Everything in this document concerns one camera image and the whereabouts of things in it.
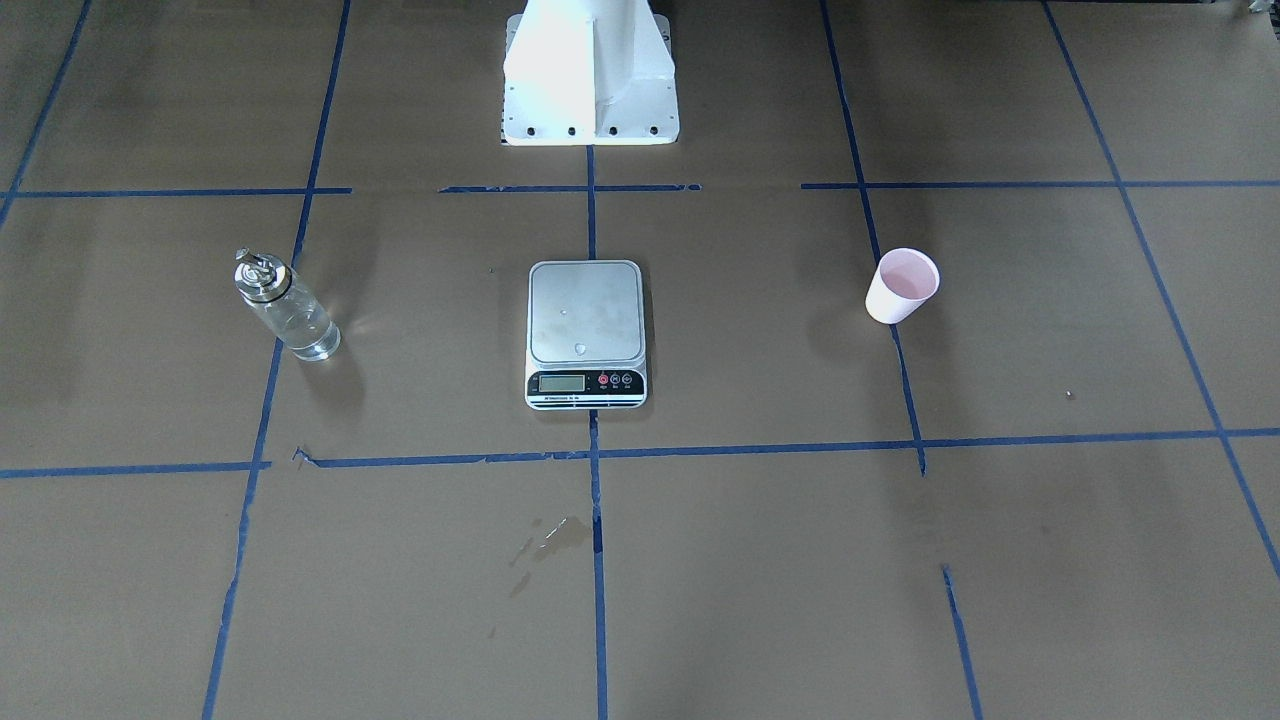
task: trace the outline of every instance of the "glass bottle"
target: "glass bottle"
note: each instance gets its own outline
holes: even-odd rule
[[[298,359],[325,360],[338,350],[338,325],[293,268],[247,247],[236,251],[236,288],[244,304]]]

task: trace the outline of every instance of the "blue tape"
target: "blue tape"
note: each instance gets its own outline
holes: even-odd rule
[[[262,451],[266,447],[266,428],[271,423],[271,402],[275,400],[275,380],[280,374],[280,352],[284,343],[275,341],[271,348],[271,369],[266,374],[266,389],[262,392],[262,413],[257,421],[257,438],[253,441],[253,466],[244,484],[244,503],[241,505],[239,529],[236,534],[236,570],[223,597],[223,615],[218,625],[218,642],[214,644],[214,662],[209,669],[209,685],[205,689],[205,707],[201,720],[212,720],[214,706],[218,702],[218,685],[223,676],[223,660],[227,656],[227,637],[232,628],[232,614],[236,610],[236,592],[239,589],[241,568],[244,564],[244,547],[248,543],[248,509],[257,495],[257,475],[261,468]]]
[[[982,438],[925,439],[925,447],[1004,447],[1018,445],[1078,445],[1108,442],[1152,442],[1216,438],[1217,430],[1170,430],[1152,433],[1091,433],[1078,436],[1009,436]]]
[[[703,186],[694,184],[596,184],[596,192],[698,192]]]
[[[696,192],[703,188],[698,183],[690,184],[451,184],[440,188],[439,192],[447,195],[484,193],[484,192]]]
[[[595,146],[586,146],[586,259],[595,260]]]
[[[470,465],[476,462],[539,462],[543,460],[586,460],[589,452],[585,450],[554,451],[554,452],[495,452],[479,455],[416,455],[401,457],[339,457],[320,459],[312,457],[301,447],[293,452],[293,459],[301,457],[316,468],[396,468],[412,465]]]
[[[1169,288],[1165,286],[1165,279],[1160,274],[1160,266],[1156,264],[1156,256],[1151,250],[1151,245],[1147,242],[1147,233],[1142,229],[1142,223],[1138,220],[1138,213],[1134,210],[1133,201],[1129,199],[1129,191],[1125,187],[1125,182],[1120,177],[1120,168],[1116,165],[1115,158],[1111,154],[1111,147],[1107,143],[1106,135],[1102,132],[1102,126],[1098,123],[1098,117],[1093,111],[1093,104],[1089,102],[1089,96],[1084,91],[1084,83],[1080,82],[1080,76],[1075,70],[1075,63],[1071,60],[1071,53],[1066,47],[1066,40],[1064,40],[1062,32],[1057,27],[1057,20],[1053,19],[1053,10],[1050,9],[1046,0],[1041,0],[1041,8],[1044,10],[1044,17],[1048,19],[1050,28],[1053,31],[1053,37],[1057,40],[1057,46],[1062,51],[1062,59],[1066,60],[1066,68],[1071,74],[1071,81],[1075,82],[1075,90],[1080,95],[1080,101],[1084,104],[1084,110],[1089,115],[1089,122],[1093,124],[1093,132],[1097,135],[1098,145],[1102,146],[1102,154],[1107,159],[1107,167],[1111,168],[1111,176],[1116,179],[1116,184],[1120,190],[1120,199],[1124,201],[1125,211],[1129,214],[1129,222],[1133,224],[1133,231],[1138,236],[1138,243],[1142,246],[1142,254],[1147,259],[1147,266],[1151,269],[1151,275],[1156,281],[1156,288],[1160,291],[1160,299],[1165,304],[1165,311],[1169,313],[1169,320],[1174,325],[1178,342],[1183,346],[1183,354],[1187,356],[1187,363],[1190,365],[1192,375],[1196,378],[1196,386],[1199,388],[1201,397],[1204,401],[1204,407],[1208,410],[1210,418],[1213,420],[1213,429],[1216,430],[1219,441],[1222,443],[1222,451],[1226,452],[1228,461],[1231,465],[1231,471],[1235,474],[1235,482],[1240,487],[1240,493],[1244,496],[1244,502],[1249,509],[1249,515],[1253,518],[1253,525],[1258,532],[1258,537],[1262,539],[1262,546],[1267,552],[1267,559],[1271,561],[1271,570],[1275,573],[1276,578],[1280,579],[1280,555],[1276,553],[1275,543],[1271,541],[1271,533],[1267,532],[1266,523],[1262,520],[1261,512],[1258,512],[1257,502],[1253,500],[1253,491],[1249,489],[1249,483],[1244,477],[1244,471],[1240,469],[1240,464],[1235,459],[1235,450],[1231,447],[1230,436],[1222,425],[1222,418],[1219,415],[1217,406],[1213,404],[1213,396],[1210,395],[1208,384],[1204,382],[1204,375],[1201,373],[1199,363],[1197,363],[1196,354],[1192,351],[1190,340],[1187,337],[1187,331],[1183,328],[1183,323],[1178,318],[1178,310],[1174,307],[1174,301],[1169,295]]]
[[[329,122],[329,108],[333,102],[333,91],[338,81],[338,65],[342,60],[342,46],[347,35],[347,18],[349,15],[351,0],[343,0],[342,20],[338,24],[338,41],[333,51],[333,65],[329,69],[329,87],[325,91],[324,109],[320,113],[320,127],[316,131],[315,151],[311,155],[311,174],[307,178],[307,190],[315,190],[316,186],[316,174],[320,168],[320,154],[324,149],[325,126]],[[298,236],[293,245],[294,263],[298,259],[298,254],[302,252],[302,243],[306,238],[307,218],[311,210],[312,197],[314,195],[308,192],[305,195],[302,201],[302,214],[298,220]],[[266,430],[271,423],[271,402],[275,398],[275,380],[280,374],[280,354],[283,350],[284,343],[276,340],[271,351],[271,369],[266,375],[266,391],[262,393],[262,414],[259,419],[257,439],[253,443],[253,469],[248,473],[248,480],[244,486],[244,503],[241,506],[239,533],[236,541],[236,571],[232,574],[232,582],[227,588],[227,596],[223,598],[223,616],[218,628],[218,643],[214,646],[214,662],[209,669],[209,687],[205,691],[205,706],[201,714],[201,720],[212,720],[214,707],[218,703],[218,687],[221,682],[223,660],[227,655],[227,637],[230,632],[232,614],[236,610],[236,593],[239,589],[241,569],[244,564],[244,548],[248,543],[248,510],[253,505],[253,497],[257,495],[257,478],[260,471],[259,464],[262,460],[262,451],[266,447]]]
[[[1052,187],[1280,187],[1280,179],[1240,181],[956,181],[956,182],[867,182],[870,190],[972,190]],[[800,190],[858,190],[856,182],[803,182]]]
[[[324,94],[324,106],[320,110],[320,127],[316,129],[316,145],[311,151],[311,172],[307,174],[307,190],[316,187],[316,177],[320,174],[320,156],[324,154],[324,138],[329,129],[329,110],[333,106],[333,94],[338,87],[338,68],[342,65],[342,47],[347,38],[347,19],[351,17],[351,0],[342,3],[342,19],[338,22],[338,41],[333,47],[333,63],[329,65],[329,85]],[[306,241],[307,223],[311,222],[311,200],[315,197],[307,192],[302,199],[302,214],[298,217],[298,234],[293,240],[293,255],[291,265],[296,265],[302,255],[302,243]]]
[[[41,190],[22,191],[22,199],[50,197],[223,197],[255,195],[351,195],[349,187],[228,187],[196,190]]]
[[[974,190],[974,188],[1052,188],[1115,187],[1115,181],[956,181],[956,182],[867,182],[870,190]],[[856,190],[855,182],[805,182],[800,190]]]
[[[604,641],[604,530],[600,520],[600,421],[595,410],[588,415],[591,437],[591,550],[595,568],[595,702],[596,717],[609,717],[609,674]]]
[[[36,143],[40,142],[40,133],[45,129],[54,100],[58,99],[58,91],[63,87],[63,78],[67,77],[67,68],[70,67],[72,58],[76,55],[76,47],[79,46],[81,33],[84,31],[84,18],[88,17],[88,9],[92,4],[93,0],[84,0],[84,4],[81,5],[81,14],[76,18],[76,29],[72,31],[72,37],[67,42],[67,51],[63,53],[63,61],[58,65],[58,74],[54,76],[54,83],[49,87],[49,95],[40,109],[40,117],[36,118],[36,127],[31,129],[27,149],[22,152],[22,160],[18,163],[18,170],[13,174],[13,182],[9,183],[9,193],[4,199],[4,205],[0,205],[0,228],[4,227],[4,222],[9,218],[9,209],[13,208],[13,201],[18,199],[18,188],[22,187],[22,178],[27,174],[31,158],[36,152]]]
[[[259,462],[270,468],[270,462]],[[10,478],[93,478],[102,475],[166,475],[180,473],[242,473],[253,462],[168,462],[160,465],[88,465],[82,468],[15,468],[0,469],[0,479]]]
[[[1251,181],[1124,181],[1125,187],[1280,187],[1280,179]]]
[[[1280,428],[1226,430],[1226,437],[1280,437]]]
[[[911,423],[911,442],[915,445],[915,459],[920,464],[920,477],[929,470],[929,462],[924,457],[924,442],[920,438],[920,419],[915,415],[915,397],[911,395],[911,378],[906,373],[906,354],[902,352],[902,338],[897,333],[897,325],[890,325],[893,334],[893,347],[897,348],[897,366],[902,374],[902,400],[906,402],[906,418]]]
[[[845,92],[845,73],[840,69],[840,54],[836,51],[836,35],[831,27],[831,13],[827,9],[827,0],[818,0],[822,6],[822,27],[827,33],[827,53],[831,55],[831,69],[836,76],[836,90],[840,92],[840,110],[845,117],[845,133],[849,136],[849,152],[854,159],[854,174],[858,177],[858,195],[863,202],[863,218],[867,220],[867,238],[872,243],[872,255],[876,263],[881,259],[879,236],[876,232],[876,217],[872,214],[872,199],[867,191],[867,176],[863,173],[863,158],[858,150],[858,133],[854,131],[854,115],[849,106],[849,94]],[[915,414],[915,397],[911,393],[911,380],[906,372],[906,354],[902,352],[902,340],[897,333],[897,325],[890,328],[893,336],[893,347],[897,350],[899,369],[902,373],[902,400],[906,404],[906,416],[911,423],[911,437],[915,452],[920,464],[920,475],[928,470],[928,461],[924,456],[924,445],[920,442],[920,421]]]
[[[973,673],[973,659],[969,656],[969,638],[964,632],[964,618],[960,616],[960,605],[956,602],[955,584],[951,582],[951,568],[942,566],[942,582],[947,587],[947,605],[951,606],[951,624],[956,630],[956,644],[960,646],[960,662],[964,665],[964,682],[969,688],[969,707],[973,710],[973,719],[982,720],[982,698],[978,697],[978,680]]]
[[[868,450],[911,450],[909,439],[868,442],[810,442],[787,445],[728,445],[695,447],[634,447],[602,450],[600,457],[687,457],[699,455],[782,455],[788,452],[860,452]]]
[[[1222,443],[1222,451],[1226,452],[1231,473],[1235,474],[1235,484],[1240,487],[1240,495],[1244,496],[1244,505],[1249,509],[1249,516],[1253,518],[1253,527],[1258,530],[1258,537],[1262,538],[1262,547],[1267,552],[1267,560],[1271,561],[1271,570],[1276,574],[1276,579],[1280,579],[1280,553],[1276,552],[1276,544],[1271,539],[1271,533],[1267,532],[1267,524],[1262,520],[1262,512],[1258,511],[1258,503],[1253,498],[1253,491],[1249,489],[1249,482],[1244,478],[1244,470],[1240,469],[1240,461],[1235,457],[1235,448],[1231,447],[1231,441],[1228,439],[1226,433],[1222,433],[1219,441]]]
[[[472,192],[586,192],[585,184],[451,184],[442,193]]]

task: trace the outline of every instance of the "paper cup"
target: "paper cup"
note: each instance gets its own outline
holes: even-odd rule
[[[867,291],[867,313],[886,325],[901,323],[938,291],[942,277],[928,255],[910,247],[886,252]]]

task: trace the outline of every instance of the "digital kitchen scale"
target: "digital kitchen scale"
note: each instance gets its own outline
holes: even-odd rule
[[[637,407],[649,397],[641,287],[630,260],[552,260],[529,270],[530,407]]]

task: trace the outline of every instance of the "lcd display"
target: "lcd display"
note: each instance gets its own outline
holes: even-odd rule
[[[582,392],[586,389],[585,375],[539,375],[538,392]]]

